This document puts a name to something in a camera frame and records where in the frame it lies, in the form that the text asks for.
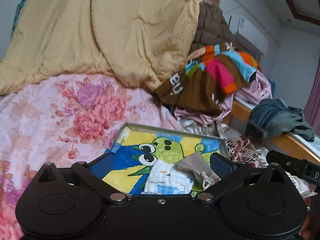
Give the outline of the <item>person left hand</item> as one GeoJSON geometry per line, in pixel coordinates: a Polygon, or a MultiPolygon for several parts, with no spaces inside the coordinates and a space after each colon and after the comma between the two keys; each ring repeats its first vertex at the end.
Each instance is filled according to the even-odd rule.
{"type": "Polygon", "coordinates": [[[302,239],[319,239],[319,194],[304,199],[308,214],[300,231],[302,239]]]}

